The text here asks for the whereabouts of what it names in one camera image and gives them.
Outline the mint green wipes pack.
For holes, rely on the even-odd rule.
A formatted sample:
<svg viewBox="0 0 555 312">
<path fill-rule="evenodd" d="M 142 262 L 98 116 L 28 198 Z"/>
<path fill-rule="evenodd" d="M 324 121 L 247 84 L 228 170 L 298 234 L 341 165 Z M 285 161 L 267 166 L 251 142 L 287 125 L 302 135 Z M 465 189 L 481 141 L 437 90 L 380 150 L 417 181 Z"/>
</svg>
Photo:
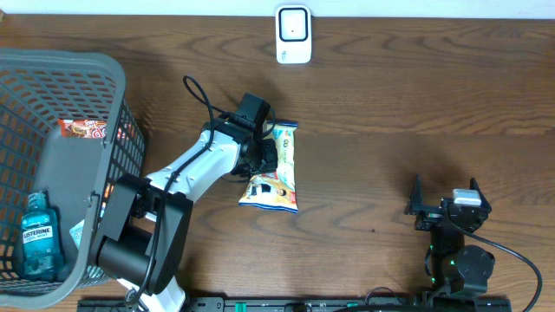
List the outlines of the mint green wipes pack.
<svg viewBox="0 0 555 312">
<path fill-rule="evenodd" d="M 84 219 L 81 222 L 79 222 L 78 224 L 74 225 L 69 230 L 69 234 L 70 234 L 71 238 L 73 239 L 77 249 L 80 249 L 80 246 L 81 246 L 83 226 L 84 226 Z"/>
</svg>

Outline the yellow white wipes packet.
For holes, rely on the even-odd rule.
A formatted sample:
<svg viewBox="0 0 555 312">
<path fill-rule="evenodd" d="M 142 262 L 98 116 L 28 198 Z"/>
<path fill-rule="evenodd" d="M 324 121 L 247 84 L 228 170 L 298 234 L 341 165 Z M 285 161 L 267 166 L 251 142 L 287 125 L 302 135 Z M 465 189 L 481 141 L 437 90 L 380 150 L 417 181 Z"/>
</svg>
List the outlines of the yellow white wipes packet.
<svg viewBox="0 0 555 312">
<path fill-rule="evenodd" d="M 277 169 L 252 176 L 239 205 L 298 213 L 294 162 L 297 126 L 296 122 L 278 121 L 265 136 L 276 143 Z"/>
</svg>

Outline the red chocolate bar wrapper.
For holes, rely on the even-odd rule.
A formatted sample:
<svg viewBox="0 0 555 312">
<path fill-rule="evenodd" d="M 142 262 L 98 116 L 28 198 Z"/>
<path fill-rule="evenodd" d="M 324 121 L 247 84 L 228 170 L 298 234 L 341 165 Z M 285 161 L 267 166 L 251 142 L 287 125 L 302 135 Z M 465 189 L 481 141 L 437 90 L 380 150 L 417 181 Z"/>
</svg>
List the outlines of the red chocolate bar wrapper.
<svg viewBox="0 0 555 312">
<path fill-rule="evenodd" d="M 106 136 L 107 122 L 103 120 L 64 120 L 60 119 L 62 137 L 81 139 L 101 139 Z"/>
</svg>

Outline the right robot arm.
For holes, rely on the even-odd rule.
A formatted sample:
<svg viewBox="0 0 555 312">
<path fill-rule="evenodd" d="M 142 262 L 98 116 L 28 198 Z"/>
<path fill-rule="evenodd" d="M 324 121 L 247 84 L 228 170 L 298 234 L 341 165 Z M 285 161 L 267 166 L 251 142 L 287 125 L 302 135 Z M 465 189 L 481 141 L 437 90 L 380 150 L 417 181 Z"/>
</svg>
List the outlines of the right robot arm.
<svg viewBox="0 0 555 312">
<path fill-rule="evenodd" d="M 415 217 L 416 230 L 430 233 L 425 271 L 437 295 L 475 298 L 487 292 L 495 258 L 477 245 L 466 244 L 465 236 L 478 230 L 491 211 L 476 179 L 467 189 L 454 189 L 437 205 L 424 203 L 421 179 L 415 180 L 404 213 Z"/>
</svg>

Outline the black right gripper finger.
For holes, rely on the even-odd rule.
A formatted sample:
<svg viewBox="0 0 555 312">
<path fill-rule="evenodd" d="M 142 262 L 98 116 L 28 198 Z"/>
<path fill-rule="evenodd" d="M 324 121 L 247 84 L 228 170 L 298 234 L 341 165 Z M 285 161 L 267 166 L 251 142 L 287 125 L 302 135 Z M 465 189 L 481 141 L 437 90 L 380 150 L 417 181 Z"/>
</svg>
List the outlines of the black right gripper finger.
<svg viewBox="0 0 555 312">
<path fill-rule="evenodd" d="M 410 207 L 423 205 L 421 177 L 419 174 L 416 175 L 414 187 L 410 194 L 408 203 Z"/>
<path fill-rule="evenodd" d="M 489 202 L 486 200 L 484 194 L 482 193 L 482 191 L 480 190 L 479 184 L 476 180 L 476 178 L 471 178 L 470 179 L 470 185 L 469 185 L 470 189 L 473 191 L 476 191 L 480 197 L 480 201 L 481 204 L 480 206 L 485 209 L 486 211 L 490 211 L 491 210 L 491 205 L 489 204 Z"/>
</svg>

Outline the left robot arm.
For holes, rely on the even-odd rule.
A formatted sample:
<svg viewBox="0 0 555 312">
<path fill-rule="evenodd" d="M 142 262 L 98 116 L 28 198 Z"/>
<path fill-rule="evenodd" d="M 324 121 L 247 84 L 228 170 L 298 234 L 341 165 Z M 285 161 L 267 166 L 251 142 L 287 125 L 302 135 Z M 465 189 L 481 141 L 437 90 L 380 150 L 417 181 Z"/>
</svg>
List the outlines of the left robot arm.
<svg viewBox="0 0 555 312">
<path fill-rule="evenodd" d="M 205 124 L 195 144 L 169 166 L 139 178 L 118 178 L 92 239 L 89 258 L 126 284 L 128 311 L 179 311 L 175 285 L 194 204 L 226 174 L 278 166 L 272 128 L 260 113 L 223 113 Z"/>
</svg>

